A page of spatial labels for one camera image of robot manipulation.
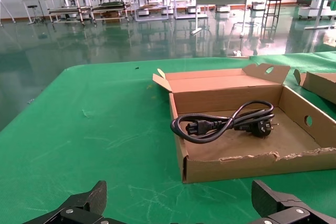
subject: cardboard box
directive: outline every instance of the cardboard box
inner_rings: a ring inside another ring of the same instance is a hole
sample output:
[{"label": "cardboard box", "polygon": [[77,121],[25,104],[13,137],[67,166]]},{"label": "cardboard box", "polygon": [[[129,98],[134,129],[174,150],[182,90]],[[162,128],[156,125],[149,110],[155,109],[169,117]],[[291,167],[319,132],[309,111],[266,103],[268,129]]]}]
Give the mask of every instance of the cardboard box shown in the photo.
[{"label": "cardboard box", "polygon": [[263,63],[153,75],[170,92],[172,118],[186,113],[231,116],[251,100],[275,107],[272,122],[279,125],[266,138],[228,130],[211,143],[193,144],[174,135],[184,183],[336,168],[336,121],[282,85],[289,69]]},{"label": "cardboard box", "polygon": [[[105,12],[102,14],[104,18],[119,18],[118,12]],[[120,19],[105,19],[106,23],[120,23]]]},{"label": "cardboard box", "polygon": [[300,73],[294,71],[298,85],[336,104],[336,73]]}]

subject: box flap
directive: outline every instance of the box flap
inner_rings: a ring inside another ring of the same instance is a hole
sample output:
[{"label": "box flap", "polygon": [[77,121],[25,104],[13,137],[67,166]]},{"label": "box flap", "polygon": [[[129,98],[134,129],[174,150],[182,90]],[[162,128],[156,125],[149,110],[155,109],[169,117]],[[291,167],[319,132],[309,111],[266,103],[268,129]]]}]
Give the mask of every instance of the box flap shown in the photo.
[{"label": "box flap", "polygon": [[173,93],[222,90],[241,87],[274,86],[282,84],[289,66],[260,64],[244,69],[219,69],[154,74],[153,81]]},{"label": "box flap", "polygon": [[172,88],[170,87],[170,84],[166,79],[163,79],[157,74],[153,74],[153,81],[155,81],[157,84],[167,89],[169,92],[172,92]]},{"label": "box flap", "polygon": [[298,85],[336,104],[336,73],[300,73],[294,71]]},{"label": "box flap", "polygon": [[290,70],[290,66],[271,65],[262,63],[260,65],[250,64],[243,68],[243,71],[252,77],[283,84]]}]

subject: cardboard box on shelf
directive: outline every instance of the cardboard box on shelf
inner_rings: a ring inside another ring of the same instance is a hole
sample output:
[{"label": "cardboard box on shelf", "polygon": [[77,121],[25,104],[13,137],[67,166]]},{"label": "cardboard box on shelf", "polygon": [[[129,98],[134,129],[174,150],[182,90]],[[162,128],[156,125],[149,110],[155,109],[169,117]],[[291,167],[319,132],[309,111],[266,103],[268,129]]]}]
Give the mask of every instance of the cardboard box on shelf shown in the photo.
[{"label": "cardboard box on shelf", "polygon": [[173,119],[187,113],[231,116],[251,100],[275,107],[272,123],[279,125],[266,138],[228,130],[213,142],[193,144],[174,135],[184,183],[336,168],[336,121],[282,85],[289,69],[263,63],[243,69],[160,70],[161,76],[153,75],[153,81],[170,92]]},{"label": "cardboard box on shelf", "polygon": [[105,12],[102,14],[104,18],[116,18],[116,19],[105,19],[106,23],[120,23],[119,13],[118,12]]},{"label": "cardboard box on shelf", "polygon": [[300,73],[294,71],[298,85],[336,104],[336,73]]}]

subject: black power cable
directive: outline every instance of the black power cable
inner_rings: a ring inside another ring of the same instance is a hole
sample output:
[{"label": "black power cable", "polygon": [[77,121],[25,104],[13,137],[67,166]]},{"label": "black power cable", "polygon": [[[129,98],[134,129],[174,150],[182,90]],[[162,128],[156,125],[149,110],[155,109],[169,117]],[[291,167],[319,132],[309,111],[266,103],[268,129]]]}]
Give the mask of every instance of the black power cable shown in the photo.
[{"label": "black power cable", "polygon": [[[243,114],[239,113],[250,104],[263,104],[268,109],[254,110]],[[272,130],[271,119],[274,106],[266,101],[250,101],[244,103],[229,118],[206,114],[187,114],[176,118],[171,122],[171,130],[181,138],[194,144],[205,144],[219,138],[226,130],[251,132],[254,136],[268,136]],[[186,134],[180,127],[180,123],[190,122],[186,126]]]}]

